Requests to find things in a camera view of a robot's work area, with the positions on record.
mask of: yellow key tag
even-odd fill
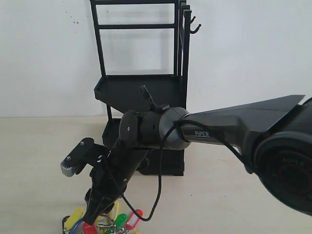
[[[119,212],[119,202],[116,201],[114,207],[112,208],[112,210],[109,212],[109,217],[112,220],[116,220],[116,218],[118,217],[118,212]]]
[[[75,211],[72,213],[71,216],[68,217],[66,222],[64,223],[64,228],[68,231],[71,230],[74,226],[74,224],[83,217],[83,209],[82,208],[77,208]]]

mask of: black robotic arm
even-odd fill
[[[123,115],[112,149],[92,143],[86,150],[89,153],[79,156],[78,166],[65,159],[67,171],[75,167],[79,170],[73,172],[78,174],[90,162],[90,154],[95,159],[103,155],[100,162],[91,164],[93,185],[85,198],[85,222],[93,224],[99,214],[110,211],[115,200],[124,198],[128,181],[150,150],[182,150],[191,142],[224,144],[277,199],[312,214],[312,101],[299,105],[304,96],[292,95],[190,114],[181,107],[156,106],[146,87],[141,90],[151,109]],[[97,153],[91,150],[94,146]],[[160,190],[144,221],[150,220],[159,196]]]

